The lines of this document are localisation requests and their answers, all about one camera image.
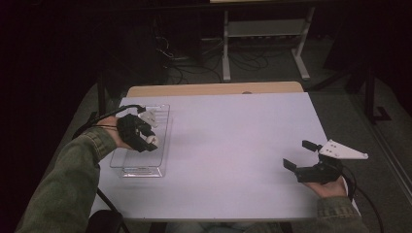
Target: hand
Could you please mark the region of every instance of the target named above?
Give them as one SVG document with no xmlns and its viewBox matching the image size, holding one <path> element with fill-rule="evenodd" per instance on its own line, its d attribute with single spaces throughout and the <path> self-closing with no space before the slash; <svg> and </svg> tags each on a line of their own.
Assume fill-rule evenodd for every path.
<svg viewBox="0 0 412 233">
<path fill-rule="evenodd" d="M 106 129 L 106 131 L 112 136 L 113 140 L 115 140 L 116 146 L 118 148 L 125 148 L 130 149 L 131 147 L 125 143 L 121 137 L 119 136 L 118 129 L 116 126 L 118 125 L 118 118 L 115 116 L 109 116 L 104 119 L 101 119 L 97 122 L 97 125 L 102 125 L 101 127 Z"/>
<path fill-rule="evenodd" d="M 321 198 L 335 197 L 335 196 L 347 196 L 343 177 L 339 177 L 335 182 L 326 184 L 320 183 L 304 183 L 315 191 Z"/>
</svg>

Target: gray carpet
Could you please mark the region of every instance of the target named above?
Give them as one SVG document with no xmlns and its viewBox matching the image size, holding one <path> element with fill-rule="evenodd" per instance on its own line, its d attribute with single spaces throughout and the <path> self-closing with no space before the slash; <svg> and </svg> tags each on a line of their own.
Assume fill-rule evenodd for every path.
<svg viewBox="0 0 412 233">
<path fill-rule="evenodd" d="M 302 86 L 309 87 L 334 74 L 333 71 L 323 69 L 332 45 L 329 39 L 310 40 L 306 43 L 302 58 L 312 78 L 307 82 L 299 77 L 289 53 L 293 41 L 278 43 L 280 46 L 253 48 L 244 46 L 248 43 L 251 42 L 235 41 L 231 44 L 230 69 L 233 83 L 298 81 Z M 273 41 L 261 42 L 262 45 L 267 43 L 273 44 Z M 168 83 L 218 83 L 222 76 L 221 58 L 219 53 L 213 52 L 210 50 L 205 53 L 205 57 L 211 57 L 202 64 L 207 69 L 198 67 L 198 64 L 189 60 L 174 62 L 178 69 L 169 69 L 171 77 Z M 362 91 L 359 94 L 346 93 L 343 88 L 346 81 L 347 78 L 344 78 L 321 91 L 310 92 L 326 136 L 369 154 L 367 160 L 345 160 L 344 164 L 356 175 L 359 187 L 376 205 L 386 232 L 409 232 L 412 228 L 412 207 L 410 196 L 407 195 L 408 189 L 404 187 L 403 182 L 412 177 L 411 117 L 397 104 L 391 90 L 383 83 L 377 82 L 375 103 L 377 106 L 383 106 L 393 120 L 371 124 L 362 112 Z M 94 86 L 85 96 L 61 145 L 66 144 L 74 131 L 86 122 L 89 114 L 97 110 L 96 90 Z M 119 102 L 108 99 L 108 103 L 109 108 L 115 108 Z M 360 193 L 356 196 L 356 201 L 370 232 L 379 232 L 377 217 L 370 204 Z M 307 223 L 313 222 L 294 222 L 294 232 L 313 232 L 313 228 L 305 228 L 309 227 Z M 131 232 L 136 233 L 148 232 L 150 227 L 147 222 L 129 221 L 127 224 Z"/>
</svg>

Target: green sleeve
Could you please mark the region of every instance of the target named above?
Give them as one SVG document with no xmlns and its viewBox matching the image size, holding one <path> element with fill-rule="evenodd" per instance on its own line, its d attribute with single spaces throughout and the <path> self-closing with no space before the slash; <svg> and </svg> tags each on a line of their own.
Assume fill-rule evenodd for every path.
<svg viewBox="0 0 412 233">
<path fill-rule="evenodd" d="M 98 162 L 115 148 L 98 127 L 67 144 L 34 192 L 17 232 L 85 232 L 99 182 Z"/>
<path fill-rule="evenodd" d="M 318 201 L 318 232 L 366 233 L 369 230 L 347 197 L 329 197 Z"/>
</svg>

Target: clear plastic container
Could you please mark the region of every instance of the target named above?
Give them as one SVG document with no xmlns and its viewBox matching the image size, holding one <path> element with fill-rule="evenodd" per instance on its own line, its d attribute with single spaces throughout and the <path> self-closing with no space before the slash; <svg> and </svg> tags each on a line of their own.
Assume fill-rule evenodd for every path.
<svg viewBox="0 0 412 233">
<path fill-rule="evenodd" d="M 154 111 L 156 128 L 152 128 L 159 139 L 156 150 L 139 152 L 137 150 L 116 149 L 110 166 L 125 178 L 163 177 L 166 170 L 165 142 L 169 123 L 169 105 L 146 105 L 147 111 Z M 135 109 L 128 109 L 127 114 L 137 115 Z"/>
</svg>

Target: person's right arm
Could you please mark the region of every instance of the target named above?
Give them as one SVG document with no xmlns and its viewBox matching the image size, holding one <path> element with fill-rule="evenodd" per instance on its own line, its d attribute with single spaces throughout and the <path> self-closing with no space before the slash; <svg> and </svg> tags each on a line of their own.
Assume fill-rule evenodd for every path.
<svg viewBox="0 0 412 233">
<path fill-rule="evenodd" d="M 306 185 L 321 197 L 318 200 L 317 232 L 369 232 L 347 196 L 342 177 L 332 183 L 306 183 Z"/>
</svg>

